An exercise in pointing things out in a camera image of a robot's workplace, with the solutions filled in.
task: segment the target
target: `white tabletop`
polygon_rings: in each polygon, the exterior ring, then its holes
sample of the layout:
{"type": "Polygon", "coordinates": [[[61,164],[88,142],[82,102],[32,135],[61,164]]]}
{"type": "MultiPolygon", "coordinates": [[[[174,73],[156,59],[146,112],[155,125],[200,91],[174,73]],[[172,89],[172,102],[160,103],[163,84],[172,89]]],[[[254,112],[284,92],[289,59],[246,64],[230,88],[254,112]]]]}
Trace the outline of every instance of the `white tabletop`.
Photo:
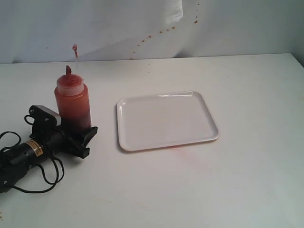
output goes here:
{"type": "MultiPolygon", "coordinates": [[[[0,65],[1,132],[26,140],[31,105],[57,110],[66,64],[0,65]]],[[[1,228],[304,226],[304,69],[292,55],[81,62],[77,73],[99,127],[91,154],[60,156],[66,176],[47,194],[1,194],[1,228]],[[118,147],[118,100],[189,90],[204,96],[217,141],[132,154],[118,147]]],[[[40,175],[34,168],[17,185],[44,189],[40,175]]]]}

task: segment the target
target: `rectangular tray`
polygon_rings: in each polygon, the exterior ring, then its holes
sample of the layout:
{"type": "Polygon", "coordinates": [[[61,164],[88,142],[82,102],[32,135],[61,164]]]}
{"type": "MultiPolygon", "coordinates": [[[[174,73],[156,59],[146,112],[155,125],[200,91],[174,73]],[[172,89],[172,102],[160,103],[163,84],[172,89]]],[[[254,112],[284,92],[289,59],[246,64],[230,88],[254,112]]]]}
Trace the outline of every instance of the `rectangular tray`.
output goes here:
{"type": "Polygon", "coordinates": [[[202,96],[193,91],[122,99],[118,137],[126,151],[212,141],[219,131],[202,96]]]}

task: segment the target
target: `black wire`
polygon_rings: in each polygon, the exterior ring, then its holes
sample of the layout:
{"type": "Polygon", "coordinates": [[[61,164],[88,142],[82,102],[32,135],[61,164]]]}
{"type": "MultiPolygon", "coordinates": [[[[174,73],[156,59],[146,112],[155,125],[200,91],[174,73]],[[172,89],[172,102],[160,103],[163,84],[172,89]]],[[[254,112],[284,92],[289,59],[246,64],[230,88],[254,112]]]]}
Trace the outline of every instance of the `black wire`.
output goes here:
{"type": "MultiPolygon", "coordinates": [[[[27,120],[28,117],[31,117],[31,116],[30,116],[30,115],[26,115],[26,116],[24,117],[25,122],[26,122],[27,124],[29,124],[29,125],[33,125],[32,123],[30,123],[30,122],[27,120]]],[[[20,135],[17,134],[16,132],[3,132],[2,134],[0,134],[0,139],[1,139],[4,135],[6,135],[6,134],[8,134],[8,133],[11,133],[11,134],[14,134],[14,135],[18,136],[19,140],[18,140],[18,142],[17,142],[15,145],[13,145],[13,146],[8,146],[8,147],[2,148],[2,149],[0,150],[0,156],[2,155],[2,153],[3,153],[5,150],[7,150],[7,149],[12,149],[12,148],[18,146],[18,145],[21,143],[21,137],[20,137],[20,135]]],[[[45,154],[49,157],[49,159],[50,159],[50,160],[53,162],[53,164],[54,164],[54,167],[55,167],[55,170],[56,170],[56,179],[55,179],[55,182],[51,183],[51,182],[49,182],[49,181],[46,179],[45,171],[44,171],[44,168],[43,168],[42,165],[36,164],[36,166],[38,166],[38,167],[41,169],[41,171],[42,171],[42,176],[43,176],[44,181],[45,181],[47,184],[50,184],[51,187],[49,187],[48,189],[45,189],[45,190],[38,190],[38,191],[37,191],[37,190],[35,190],[35,191],[25,190],[25,189],[22,189],[22,188],[19,188],[19,187],[15,186],[15,185],[0,185],[0,188],[12,188],[12,189],[16,189],[16,190],[18,190],[18,191],[21,191],[21,192],[24,192],[24,193],[29,193],[29,194],[42,194],[42,193],[49,192],[49,191],[51,191],[53,188],[55,188],[55,186],[63,179],[63,177],[64,177],[64,175],[65,175],[65,169],[64,169],[64,166],[63,166],[62,161],[61,161],[59,158],[55,157],[53,152],[52,152],[52,154],[50,154],[50,153],[51,153],[51,150],[48,149],[48,146],[47,146],[47,144],[45,143],[45,141],[43,142],[43,146],[44,146],[45,154]],[[62,176],[61,176],[60,179],[59,179],[59,169],[58,169],[58,166],[57,166],[57,164],[56,164],[55,161],[58,161],[58,162],[60,163],[60,166],[61,166],[62,176]]]]}

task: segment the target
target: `yellow label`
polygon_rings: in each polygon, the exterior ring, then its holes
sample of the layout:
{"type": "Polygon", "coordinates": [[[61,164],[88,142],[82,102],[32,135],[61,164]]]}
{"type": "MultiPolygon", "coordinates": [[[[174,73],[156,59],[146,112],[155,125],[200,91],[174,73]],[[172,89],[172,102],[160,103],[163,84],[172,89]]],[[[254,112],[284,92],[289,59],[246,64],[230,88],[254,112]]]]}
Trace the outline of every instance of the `yellow label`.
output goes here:
{"type": "Polygon", "coordinates": [[[36,157],[39,157],[40,155],[43,155],[43,150],[41,148],[41,146],[34,140],[28,140],[27,142],[25,142],[27,145],[29,145],[34,153],[36,154],[36,157]]]}

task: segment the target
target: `bottle cap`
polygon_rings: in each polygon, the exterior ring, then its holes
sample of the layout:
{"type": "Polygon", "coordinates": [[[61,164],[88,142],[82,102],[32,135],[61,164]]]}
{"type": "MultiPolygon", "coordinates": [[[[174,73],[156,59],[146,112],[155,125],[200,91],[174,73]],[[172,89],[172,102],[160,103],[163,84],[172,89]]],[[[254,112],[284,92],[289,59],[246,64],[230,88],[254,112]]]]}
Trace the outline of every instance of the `bottle cap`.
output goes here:
{"type": "Polygon", "coordinates": [[[72,74],[70,66],[67,66],[66,74],[57,80],[57,89],[61,95],[75,96],[84,91],[85,86],[82,77],[72,74]]]}

